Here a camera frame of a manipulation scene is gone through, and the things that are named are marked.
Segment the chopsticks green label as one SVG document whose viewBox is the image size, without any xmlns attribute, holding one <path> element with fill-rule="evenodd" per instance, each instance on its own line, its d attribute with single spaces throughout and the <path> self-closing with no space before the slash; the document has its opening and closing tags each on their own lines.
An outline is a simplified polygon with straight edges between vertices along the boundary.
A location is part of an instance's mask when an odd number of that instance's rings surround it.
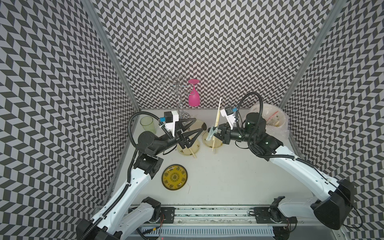
<svg viewBox="0 0 384 240">
<path fill-rule="evenodd" d="M 217 115 L 216 115 L 216 121 L 215 121 L 215 125 L 214 127 L 217 127 L 219 125 L 219 120 L 220 120 L 220 110 L 221 110 L 221 103 L 222 103 L 222 97 L 220 97 L 220 100 L 219 100 L 219 105 L 218 105 L 218 111 L 217 111 Z"/>
</svg>

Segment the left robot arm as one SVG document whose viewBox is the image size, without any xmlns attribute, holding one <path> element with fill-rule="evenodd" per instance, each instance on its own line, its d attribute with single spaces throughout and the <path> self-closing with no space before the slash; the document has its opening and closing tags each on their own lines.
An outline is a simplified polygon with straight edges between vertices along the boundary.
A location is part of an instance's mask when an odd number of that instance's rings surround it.
<svg viewBox="0 0 384 240">
<path fill-rule="evenodd" d="M 132 134 L 135 117 L 152 117 L 164 135 L 158 137 L 150 131 L 142 132 L 138 140 Z M 76 228 L 78 240 L 125 240 L 146 222 L 160 220 L 161 203 L 147 197 L 138 207 L 129 212 L 133 201 L 143 188 L 155 177 L 163 163 L 158 155 L 175 146 L 190 148 L 203 132 L 202 128 L 189 131 L 195 118 L 181 119 L 177 111 L 168 111 L 164 117 L 141 111 L 134 113 L 128 121 L 128 135 L 135 148 L 128 167 L 127 179 L 110 200 L 90 219 L 81 220 Z"/>
</svg>

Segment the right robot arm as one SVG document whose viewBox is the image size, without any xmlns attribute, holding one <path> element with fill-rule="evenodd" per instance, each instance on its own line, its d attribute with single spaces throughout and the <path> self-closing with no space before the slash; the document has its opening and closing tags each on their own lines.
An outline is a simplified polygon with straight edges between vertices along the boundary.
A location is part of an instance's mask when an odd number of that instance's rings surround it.
<svg viewBox="0 0 384 240">
<path fill-rule="evenodd" d="M 251 119 L 242 121 L 240 107 L 246 98 L 256 96 L 259 112 Z M 305 185 L 313 194 L 308 199 L 280 196 L 269 206 L 271 220 L 280 223 L 285 219 L 300 217 L 317 219 L 324 226 L 339 230 L 352 210 L 356 211 L 354 198 L 356 188 L 347 179 L 338 180 L 318 170 L 312 163 L 295 155 L 284 143 L 267 134 L 266 121 L 262 117 L 264 103 L 257 92 L 246 94 L 235 108 L 218 108 L 217 116 L 227 123 L 216 123 L 209 128 L 211 136 L 230 144 L 231 141 L 247 143 L 248 150 L 258 158 L 282 168 Z"/>
</svg>

